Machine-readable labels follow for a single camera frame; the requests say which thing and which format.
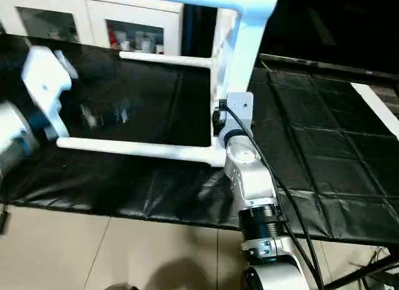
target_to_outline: black plastic sheet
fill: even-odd
[[[177,145],[209,145],[209,72],[119,60],[115,52],[31,39],[62,49],[76,67],[62,116],[71,136]],[[1,98],[20,108],[29,96],[20,79],[27,54],[18,37],[0,37]],[[312,237],[368,244],[399,243],[399,143],[345,82],[256,69],[254,134],[292,192]],[[90,131],[76,102],[99,110],[121,99],[130,120]],[[293,230],[295,214],[280,191]],[[206,164],[57,148],[24,161],[1,196],[19,206],[236,229],[229,180]]]

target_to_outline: beige floor tile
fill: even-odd
[[[302,247],[304,248],[306,254],[308,255],[310,261],[312,261],[312,258],[310,256],[310,251],[307,247],[307,242],[305,239],[300,239],[299,243],[302,245]],[[325,255],[323,252],[323,247],[321,245],[321,242],[318,240],[313,240],[313,247],[315,249],[316,255],[317,255],[317,260],[319,262],[319,266],[320,266],[320,270],[322,272],[323,275],[323,282],[324,284],[327,284],[329,282],[331,282],[331,275],[330,275],[330,271],[329,271],[329,267],[327,265],[327,261],[325,259]],[[302,265],[302,269],[304,270],[305,273],[305,277],[307,280],[307,283],[309,284],[309,287],[311,289],[317,289],[316,283],[314,281],[314,278],[312,276],[312,274],[310,273],[308,267],[306,266],[304,260],[302,258],[299,258],[300,264]]]
[[[241,273],[246,267],[242,238],[241,232],[218,230],[218,290],[241,290]]]
[[[242,271],[246,267],[244,257],[241,255],[240,243],[242,236],[237,231],[218,231],[218,289],[219,290],[240,290],[240,277]],[[309,254],[306,246],[306,241],[300,239],[301,245]],[[319,260],[320,268],[323,274],[324,283],[331,281],[330,273],[327,263],[324,258],[324,253],[320,241],[314,241],[314,248],[316,250],[317,258]],[[305,263],[300,259],[302,268],[309,286],[312,289],[316,288],[315,282],[307,269]]]
[[[375,251],[374,246],[322,242],[332,279],[338,279],[358,269],[357,265],[367,265]],[[358,282],[340,288],[342,290],[363,289]]]
[[[85,290],[216,289],[217,230],[112,218]]]
[[[109,218],[9,209],[0,238],[0,289],[81,290]]]

